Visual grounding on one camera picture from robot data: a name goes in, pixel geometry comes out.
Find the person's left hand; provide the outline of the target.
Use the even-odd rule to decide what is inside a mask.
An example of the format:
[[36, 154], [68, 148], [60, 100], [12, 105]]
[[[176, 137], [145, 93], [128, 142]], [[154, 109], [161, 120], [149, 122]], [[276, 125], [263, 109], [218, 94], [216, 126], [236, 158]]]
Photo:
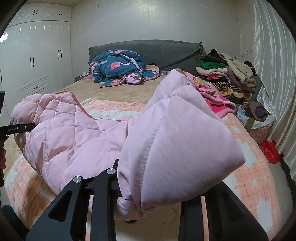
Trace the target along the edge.
[[1, 154], [0, 154], [0, 168], [1, 169], [6, 168], [6, 150], [4, 148], [1, 150]]

